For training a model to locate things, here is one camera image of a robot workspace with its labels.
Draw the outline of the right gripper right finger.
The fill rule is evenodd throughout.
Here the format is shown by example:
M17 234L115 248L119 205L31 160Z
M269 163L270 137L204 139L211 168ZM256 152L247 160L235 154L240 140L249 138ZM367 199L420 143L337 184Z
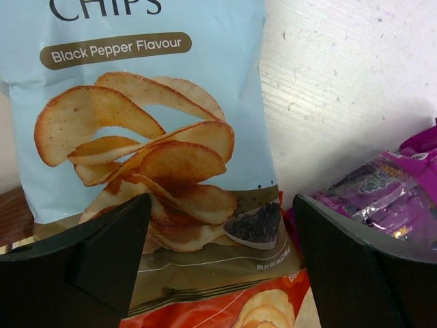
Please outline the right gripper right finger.
M292 208L322 327L436 326L436 251L306 195Z

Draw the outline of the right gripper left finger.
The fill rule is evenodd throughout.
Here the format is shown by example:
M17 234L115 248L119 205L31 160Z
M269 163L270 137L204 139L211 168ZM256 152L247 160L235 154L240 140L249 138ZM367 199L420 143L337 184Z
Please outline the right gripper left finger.
M1 256L2 327L119 327L151 210L148 194Z

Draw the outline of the brown Chuba cassava chips bag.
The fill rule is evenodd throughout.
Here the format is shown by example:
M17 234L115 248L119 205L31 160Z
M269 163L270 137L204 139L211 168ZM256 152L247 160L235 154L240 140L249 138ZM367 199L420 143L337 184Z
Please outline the brown Chuba cassava chips bag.
M22 187L1 194L0 199L1 255L35 241L33 215L28 207Z

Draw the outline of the light blue cassava chips bag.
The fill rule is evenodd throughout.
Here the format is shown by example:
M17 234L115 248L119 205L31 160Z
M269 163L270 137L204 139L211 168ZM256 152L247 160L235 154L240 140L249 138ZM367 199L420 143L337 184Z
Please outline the light blue cassava chips bag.
M263 1L2 1L1 92L37 241L141 193L131 314L290 275Z

